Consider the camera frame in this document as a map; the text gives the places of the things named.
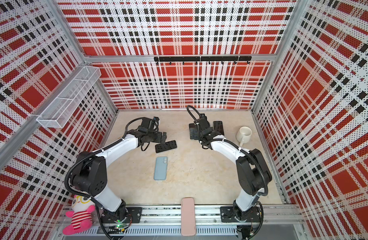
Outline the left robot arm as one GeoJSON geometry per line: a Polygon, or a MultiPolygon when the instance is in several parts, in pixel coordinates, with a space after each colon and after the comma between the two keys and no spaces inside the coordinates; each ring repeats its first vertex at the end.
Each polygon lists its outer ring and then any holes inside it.
{"type": "Polygon", "coordinates": [[[127,123],[123,136],[115,142],[94,152],[80,153],[65,175],[66,190],[93,201],[113,220],[123,221],[128,215],[126,203],[110,189],[107,169],[129,151],[144,151],[144,145],[164,143],[167,133],[159,131],[159,124],[158,117],[136,118],[127,123]]]}

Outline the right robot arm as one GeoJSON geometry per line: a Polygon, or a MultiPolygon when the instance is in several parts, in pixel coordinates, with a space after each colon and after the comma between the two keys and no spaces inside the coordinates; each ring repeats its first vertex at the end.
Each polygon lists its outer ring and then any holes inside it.
{"type": "Polygon", "coordinates": [[[241,192],[233,202],[232,217],[239,222],[246,221],[251,209],[261,204],[259,198],[268,195],[268,184],[273,179],[263,154],[257,149],[244,149],[226,139],[211,128],[206,115],[199,113],[195,107],[188,105],[186,109],[194,120],[202,148],[216,151],[235,163],[241,192]]]}

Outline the white mug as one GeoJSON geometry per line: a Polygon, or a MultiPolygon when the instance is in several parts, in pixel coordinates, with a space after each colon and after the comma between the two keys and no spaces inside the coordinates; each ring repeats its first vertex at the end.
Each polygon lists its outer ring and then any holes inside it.
{"type": "Polygon", "coordinates": [[[241,127],[236,134],[236,139],[239,142],[239,146],[243,146],[243,144],[248,143],[252,134],[253,132],[249,127],[241,127]]]}

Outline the pink plush toy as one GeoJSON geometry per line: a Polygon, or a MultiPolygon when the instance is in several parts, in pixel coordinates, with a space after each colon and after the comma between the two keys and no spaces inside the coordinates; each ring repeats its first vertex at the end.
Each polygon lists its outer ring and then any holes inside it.
{"type": "Polygon", "coordinates": [[[71,218],[69,226],[63,229],[63,234],[70,236],[89,230],[93,225],[92,213],[96,210],[96,205],[87,197],[74,195],[72,210],[66,213],[71,218]]]}

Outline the black hook rail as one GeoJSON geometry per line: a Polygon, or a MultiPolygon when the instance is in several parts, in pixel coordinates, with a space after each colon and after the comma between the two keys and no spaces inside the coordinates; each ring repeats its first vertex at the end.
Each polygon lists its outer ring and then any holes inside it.
{"type": "Polygon", "coordinates": [[[252,56],[154,57],[156,63],[167,62],[250,62],[252,56]]]}

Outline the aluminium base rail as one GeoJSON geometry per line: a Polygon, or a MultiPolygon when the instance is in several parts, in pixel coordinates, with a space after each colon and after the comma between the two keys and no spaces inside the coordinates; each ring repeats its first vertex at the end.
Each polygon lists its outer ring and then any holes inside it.
{"type": "Polygon", "coordinates": [[[105,239],[107,234],[127,240],[132,237],[157,239],[178,237],[204,239],[228,236],[237,239],[307,240],[304,221],[295,205],[262,205],[249,209],[238,218],[231,205],[129,205],[128,216],[116,220],[107,213],[93,212],[93,225],[81,233],[63,233],[70,223],[66,208],[56,225],[54,240],[105,239]]]}

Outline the pink phone on rail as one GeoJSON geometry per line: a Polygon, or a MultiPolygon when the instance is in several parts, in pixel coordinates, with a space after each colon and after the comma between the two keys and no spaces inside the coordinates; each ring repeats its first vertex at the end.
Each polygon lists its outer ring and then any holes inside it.
{"type": "Polygon", "coordinates": [[[181,202],[181,235],[191,237],[196,233],[195,201],[193,198],[183,198],[181,202]]]}

